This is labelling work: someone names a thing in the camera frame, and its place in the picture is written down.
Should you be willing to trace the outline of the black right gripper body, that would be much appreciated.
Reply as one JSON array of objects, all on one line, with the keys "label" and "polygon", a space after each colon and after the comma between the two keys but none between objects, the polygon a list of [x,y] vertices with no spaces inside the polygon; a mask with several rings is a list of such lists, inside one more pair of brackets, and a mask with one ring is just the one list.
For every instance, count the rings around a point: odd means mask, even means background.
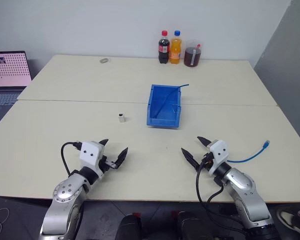
[{"label": "black right gripper body", "polygon": [[203,156],[203,159],[201,160],[201,164],[199,165],[199,169],[203,170],[206,169],[209,171],[211,167],[213,166],[213,160],[214,160],[214,155],[212,152],[206,153]]}]

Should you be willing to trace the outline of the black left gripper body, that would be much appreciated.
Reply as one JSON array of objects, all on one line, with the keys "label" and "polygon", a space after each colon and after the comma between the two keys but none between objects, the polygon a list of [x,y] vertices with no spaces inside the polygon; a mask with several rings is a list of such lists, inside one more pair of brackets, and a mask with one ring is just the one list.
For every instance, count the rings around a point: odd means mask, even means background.
[{"label": "black left gripper body", "polygon": [[98,166],[103,173],[106,173],[110,168],[111,169],[117,168],[117,165],[111,161],[108,161],[107,156],[105,155],[102,156],[101,160],[98,163]]}]

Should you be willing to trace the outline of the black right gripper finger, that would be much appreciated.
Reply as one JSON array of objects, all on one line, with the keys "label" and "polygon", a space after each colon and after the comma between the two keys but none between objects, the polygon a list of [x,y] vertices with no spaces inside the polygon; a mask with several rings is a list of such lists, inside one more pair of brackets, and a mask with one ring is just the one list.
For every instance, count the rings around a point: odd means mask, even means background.
[{"label": "black right gripper finger", "polygon": [[194,159],[194,157],[187,150],[181,148],[181,151],[185,159],[187,160],[187,162],[190,163],[190,165],[194,167],[194,169],[197,171],[200,168],[199,163]]},{"label": "black right gripper finger", "polygon": [[202,137],[202,136],[198,136],[197,139],[206,147],[206,148],[209,148],[210,145],[211,145],[211,141]]}]

